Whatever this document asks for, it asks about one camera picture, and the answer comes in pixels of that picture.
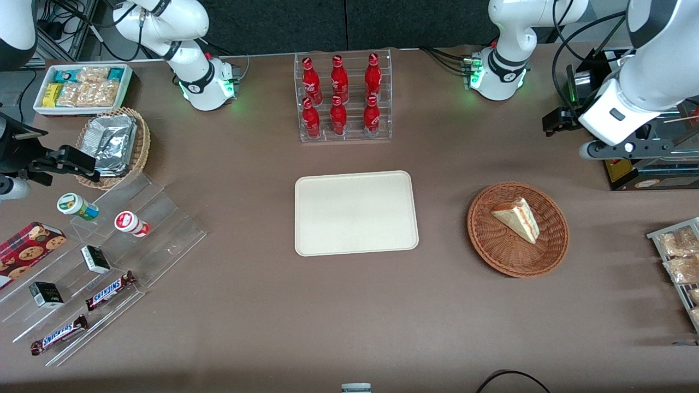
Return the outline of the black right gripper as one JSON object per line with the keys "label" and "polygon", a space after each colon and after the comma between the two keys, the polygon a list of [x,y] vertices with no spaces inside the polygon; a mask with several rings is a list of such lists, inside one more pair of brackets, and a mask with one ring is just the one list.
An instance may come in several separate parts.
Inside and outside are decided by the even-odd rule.
{"label": "black right gripper", "polygon": [[2,117],[1,172],[13,174],[25,169],[25,180],[37,184],[52,184],[53,175],[72,174],[91,182],[100,181],[96,169],[97,160],[70,145],[62,145],[54,153],[38,140],[48,132],[28,126],[7,114]]}

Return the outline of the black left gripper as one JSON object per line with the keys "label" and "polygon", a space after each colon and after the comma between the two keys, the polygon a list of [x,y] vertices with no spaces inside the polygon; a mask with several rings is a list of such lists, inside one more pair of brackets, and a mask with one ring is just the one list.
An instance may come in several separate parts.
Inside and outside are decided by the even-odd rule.
{"label": "black left gripper", "polygon": [[542,117],[542,131],[545,136],[554,136],[562,131],[575,131],[582,128],[579,121],[580,109],[557,108]]}

